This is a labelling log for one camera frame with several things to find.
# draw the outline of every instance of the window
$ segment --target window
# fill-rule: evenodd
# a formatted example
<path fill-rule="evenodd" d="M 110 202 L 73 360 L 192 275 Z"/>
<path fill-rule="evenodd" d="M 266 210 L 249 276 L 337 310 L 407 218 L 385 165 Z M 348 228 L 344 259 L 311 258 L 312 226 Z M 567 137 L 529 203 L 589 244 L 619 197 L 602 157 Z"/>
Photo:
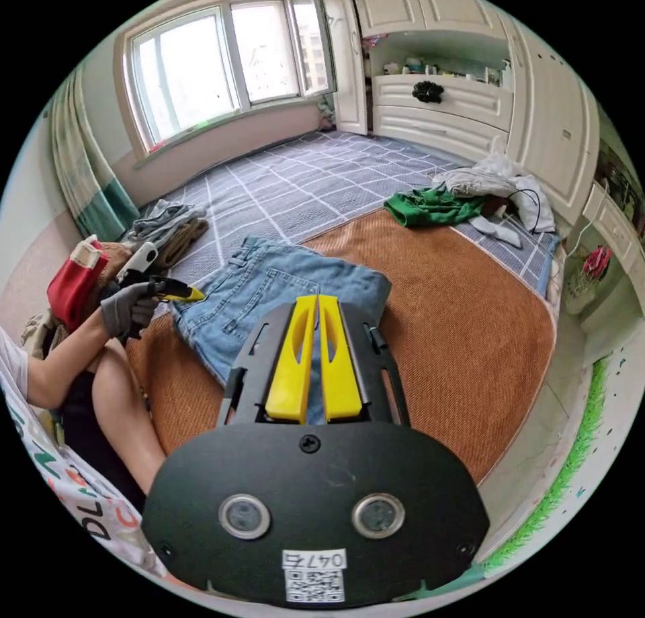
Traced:
<path fill-rule="evenodd" d="M 233 5 L 231 11 L 249 101 L 297 96 L 298 78 L 284 4 Z"/>
<path fill-rule="evenodd" d="M 124 38 L 128 103 L 143 154 L 263 103 L 333 91 L 320 0 L 200 5 L 183 14 L 174 9 Z"/>

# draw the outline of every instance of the green shirt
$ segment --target green shirt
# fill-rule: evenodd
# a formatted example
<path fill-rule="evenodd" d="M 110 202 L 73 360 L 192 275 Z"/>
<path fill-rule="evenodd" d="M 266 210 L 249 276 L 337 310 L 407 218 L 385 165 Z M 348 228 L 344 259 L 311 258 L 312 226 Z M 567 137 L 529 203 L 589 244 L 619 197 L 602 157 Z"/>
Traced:
<path fill-rule="evenodd" d="M 395 193 L 384 204 L 392 217 L 407 228 L 449 226 L 481 214 L 486 197 L 455 197 L 441 184 L 438 188 Z"/>

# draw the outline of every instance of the red fabric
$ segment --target red fabric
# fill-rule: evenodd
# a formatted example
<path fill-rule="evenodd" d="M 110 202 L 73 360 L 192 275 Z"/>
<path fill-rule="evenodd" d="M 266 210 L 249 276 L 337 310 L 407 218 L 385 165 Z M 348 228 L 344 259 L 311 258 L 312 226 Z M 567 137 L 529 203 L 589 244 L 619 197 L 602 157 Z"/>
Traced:
<path fill-rule="evenodd" d="M 93 241 L 91 244 L 95 249 L 103 251 L 100 242 Z M 81 266 L 70 256 L 47 287 L 52 314 L 63 321 L 69 332 L 80 326 L 83 305 L 108 263 L 107 257 L 105 253 L 101 253 L 95 266 L 88 268 Z"/>

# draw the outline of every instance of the label sticker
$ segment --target label sticker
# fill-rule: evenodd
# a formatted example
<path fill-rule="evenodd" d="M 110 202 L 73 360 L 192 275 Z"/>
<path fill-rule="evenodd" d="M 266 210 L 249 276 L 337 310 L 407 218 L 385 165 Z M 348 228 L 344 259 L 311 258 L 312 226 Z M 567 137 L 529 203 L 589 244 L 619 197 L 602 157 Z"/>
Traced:
<path fill-rule="evenodd" d="M 332 551 L 283 551 L 282 568 L 287 602 L 345 602 L 343 569 L 345 549 Z"/>

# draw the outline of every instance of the pink wall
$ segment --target pink wall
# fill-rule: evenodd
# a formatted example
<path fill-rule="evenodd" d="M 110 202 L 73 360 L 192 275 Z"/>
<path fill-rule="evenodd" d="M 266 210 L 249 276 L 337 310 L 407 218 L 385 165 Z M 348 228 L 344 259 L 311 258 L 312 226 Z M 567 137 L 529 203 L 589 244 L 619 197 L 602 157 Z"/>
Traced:
<path fill-rule="evenodd" d="M 13 270 L 0 296 L 0 325 L 15 341 L 27 320 L 48 306 L 47 286 L 81 236 L 69 211 L 38 235 Z"/>
<path fill-rule="evenodd" d="M 271 143 L 318 128 L 315 103 L 267 109 L 207 130 L 177 144 L 135 168 L 129 152 L 113 166 L 114 173 L 137 206 L 162 197 L 215 164 L 246 155 Z"/>

